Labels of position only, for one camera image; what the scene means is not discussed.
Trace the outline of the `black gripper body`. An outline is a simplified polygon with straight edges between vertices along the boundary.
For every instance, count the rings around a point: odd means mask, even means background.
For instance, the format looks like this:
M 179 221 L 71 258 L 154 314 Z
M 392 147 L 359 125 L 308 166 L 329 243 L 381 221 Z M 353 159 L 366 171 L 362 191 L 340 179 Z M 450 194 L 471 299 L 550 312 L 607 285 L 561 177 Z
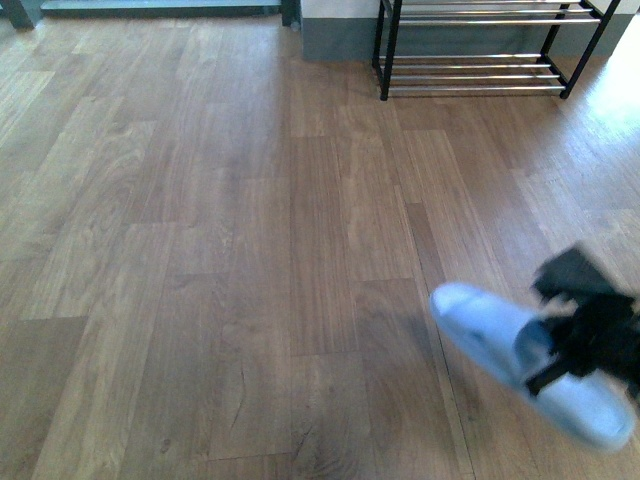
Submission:
M 576 309 L 542 321 L 554 361 L 526 380 L 528 391 L 536 396 L 566 374 L 584 378 L 600 370 L 623 382 L 627 395 L 637 400 L 637 298 L 619 290 L 578 244 L 543 263 L 533 288 L 545 302 L 559 298 Z

